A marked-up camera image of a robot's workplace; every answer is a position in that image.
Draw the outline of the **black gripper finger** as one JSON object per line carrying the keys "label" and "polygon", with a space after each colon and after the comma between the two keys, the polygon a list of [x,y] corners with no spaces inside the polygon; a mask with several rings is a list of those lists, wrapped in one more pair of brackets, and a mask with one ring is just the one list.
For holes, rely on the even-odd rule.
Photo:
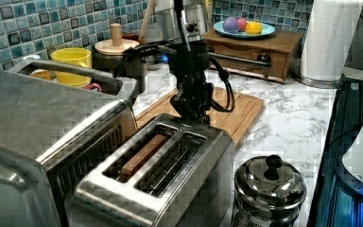
{"label": "black gripper finger", "polygon": [[199,114],[199,122],[209,125],[210,124],[210,115],[207,114],[207,111],[204,110]]}
{"label": "black gripper finger", "polygon": [[187,121],[194,121],[196,119],[196,115],[194,112],[191,112],[187,108],[179,108],[177,110],[178,114],[181,116],[182,119]]}

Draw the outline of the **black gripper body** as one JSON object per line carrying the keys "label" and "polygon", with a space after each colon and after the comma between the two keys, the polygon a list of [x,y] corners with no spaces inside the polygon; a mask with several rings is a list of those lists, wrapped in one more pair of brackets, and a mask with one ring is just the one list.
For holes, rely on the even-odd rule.
{"label": "black gripper body", "polygon": [[187,108],[196,117],[210,109],[213,85],[206,81],[204,71],[209,68],[209,54],[207,43],[196,41],[190,43],[190,50],[186,44],[173,45],[175,54],[170,55],[170,73],[177,79],[178,92],[171,97],[170,103],[177,111]]}

